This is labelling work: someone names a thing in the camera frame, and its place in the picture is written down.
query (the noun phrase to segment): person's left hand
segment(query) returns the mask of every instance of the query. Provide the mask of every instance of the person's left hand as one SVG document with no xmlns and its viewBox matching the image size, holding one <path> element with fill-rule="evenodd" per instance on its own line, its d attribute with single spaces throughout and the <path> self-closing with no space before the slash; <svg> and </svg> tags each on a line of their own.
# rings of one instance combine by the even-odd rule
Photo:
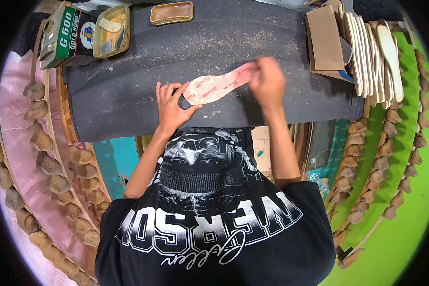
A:
<svg viewBox="0 0 429 286">
<path fill-rule="evenodd" d="M 197 109 L 202 108 L 202 105 L 193 105 L 184 110 L 178 106 L 178 100 L 188 86 L 189 82 L 183 85 L 175 82 L 164 86 L 160 86 L 160 82 L 157 82 L 156 98 L 157 109 L 159 110 L 159 127 L 164 132 L 169 133 L 170 136 L 178 127 L 188 121 Z M 173 90 L 176 88 L 177 91 L 172 96 Z"/>
</svg>

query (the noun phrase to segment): green label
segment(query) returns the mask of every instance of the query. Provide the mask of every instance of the green label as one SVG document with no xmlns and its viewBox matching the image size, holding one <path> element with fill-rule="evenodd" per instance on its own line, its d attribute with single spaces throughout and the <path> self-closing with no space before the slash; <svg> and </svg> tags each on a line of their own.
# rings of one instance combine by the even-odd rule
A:
<svg viewBox="0 0 429 286">
<path fill-rule="evenodd" d="M 62 15 L 62 20 L 60 22 L 60 29 L 59 29 L 59 37 L 58 37 L 58 43 L 57 43 L 57 49 L 56 49 L 56 59 L 60 58 L 66 58 L 70 54 L 70 40 L 71 35 L 73 33 L 73 22 L 75 19 L 75 13 L 76 9 L 73 9 L 71 7 L 65 7 L 65 11 Z M 76 28 L 78 27 L 78 19 L 79 15 L 77 16 L 76 20 Z"/>
</svg>

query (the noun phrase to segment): small tray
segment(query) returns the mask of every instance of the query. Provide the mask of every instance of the small tray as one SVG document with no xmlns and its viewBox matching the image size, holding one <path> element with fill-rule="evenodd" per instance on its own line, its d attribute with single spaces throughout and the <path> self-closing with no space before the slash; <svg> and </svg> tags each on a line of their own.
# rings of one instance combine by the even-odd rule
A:
<svg viewBox="0 0 429 286">
<path fill-rule="evenodd" d="M 119 22 L 123 26 L 118 32 L 110 32 L 100 26 L 105 18 Z M 92 53 L 94 57 L 105 59 L 128 49 L 130 42 L 130 10 L 124 4 L 119 4 L 102 12 L 97 18 L 94 30 Z"/>
<path fill-rule="evenodd" d="M 151 8 L 149 21 L 154 26 L 170 23 L 187 22 L 194 16 L 192 2 L 177 2 L 157 5 Z"/>
</svg>

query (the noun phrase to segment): black t-shirt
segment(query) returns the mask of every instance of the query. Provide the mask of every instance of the black t-shirt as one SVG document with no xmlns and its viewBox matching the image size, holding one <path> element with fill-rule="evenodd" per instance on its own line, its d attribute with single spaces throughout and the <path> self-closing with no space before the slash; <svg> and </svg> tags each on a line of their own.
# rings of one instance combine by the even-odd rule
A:
<svg viewBox="0 0 429 286">
<path fill-rule="evenodd" d="M 100 285 L 320 283 L 335 249 L 317 184 L 279 189 L 255 164 L 250 129 L 175 134 L 144 195 L 102 216 Z"/>
</svg>

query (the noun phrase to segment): person's right hand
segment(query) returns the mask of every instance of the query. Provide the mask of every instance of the person's right hand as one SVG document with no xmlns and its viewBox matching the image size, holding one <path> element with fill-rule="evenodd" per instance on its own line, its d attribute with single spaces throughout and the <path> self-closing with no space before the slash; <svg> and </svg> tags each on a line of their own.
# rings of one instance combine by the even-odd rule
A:
<svg viewBox="0 0 429 286">
<path fill-rule="evenodd" d="M 273 112 L 283 107 L 281 101 L 285 92 L 286 78 L 280 65 L 273 57 L 257 57 L 254 62 L 249 88 L 263 112 Z"/>
</svg>

